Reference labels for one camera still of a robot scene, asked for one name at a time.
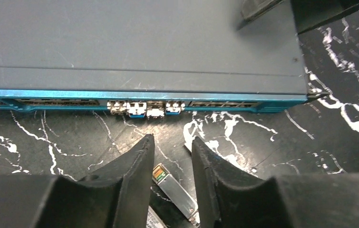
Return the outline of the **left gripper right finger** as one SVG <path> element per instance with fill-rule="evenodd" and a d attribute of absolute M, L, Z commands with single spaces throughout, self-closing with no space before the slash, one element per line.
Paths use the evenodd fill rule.
<path fill-rule="evenodd" d="M 191 153 L 203 228 L 359 228 L 359 173 L 262 180 L 199 137 Z"/>

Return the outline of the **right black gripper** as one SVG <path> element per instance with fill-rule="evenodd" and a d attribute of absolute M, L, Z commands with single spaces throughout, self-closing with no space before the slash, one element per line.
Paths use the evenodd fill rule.
<path fill-rule="evenodd" d="M 282 3 L 281 0 L 245 0 L 241 28 Z M 314 30 L 359 11 L 359 0 L 291 0 L 298 34 Z"/>

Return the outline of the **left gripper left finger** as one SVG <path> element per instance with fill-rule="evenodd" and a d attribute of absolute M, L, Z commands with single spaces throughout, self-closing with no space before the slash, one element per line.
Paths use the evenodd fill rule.
<path fill-rule="evenodd" d="M 0 228 L 144 228 L 155 140 L 79 181 L 61 175 L 0 175 Z"/>

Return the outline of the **large teal network switch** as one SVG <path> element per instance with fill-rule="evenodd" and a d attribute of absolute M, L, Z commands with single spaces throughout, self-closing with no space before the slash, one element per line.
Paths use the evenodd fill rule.
<path fill-rule="evenodd" d="M 275 113 L 309 83 L 290 0 L 0 0 L 0 110 Z"/>

